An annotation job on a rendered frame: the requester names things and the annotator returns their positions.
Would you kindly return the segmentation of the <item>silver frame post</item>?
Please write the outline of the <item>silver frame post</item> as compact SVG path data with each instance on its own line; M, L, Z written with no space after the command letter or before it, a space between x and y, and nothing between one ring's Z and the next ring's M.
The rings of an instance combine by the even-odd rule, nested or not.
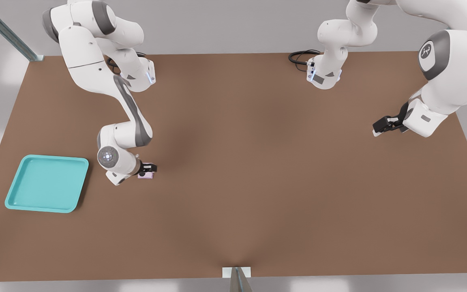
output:
M30 62L43 61L43 55L37 55L16 33L0 18L0 35Z
M251 267L223 267L222 278L229 278L229 292L253 292L248 278L251 278Z

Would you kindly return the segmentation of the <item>pale blue-green tray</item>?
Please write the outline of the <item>pale blue-green tray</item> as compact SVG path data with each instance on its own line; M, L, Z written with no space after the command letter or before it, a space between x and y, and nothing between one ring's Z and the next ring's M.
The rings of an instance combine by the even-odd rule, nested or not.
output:
M8 190L5 206L68 214L78 205L88 168L85 158L26 155Z

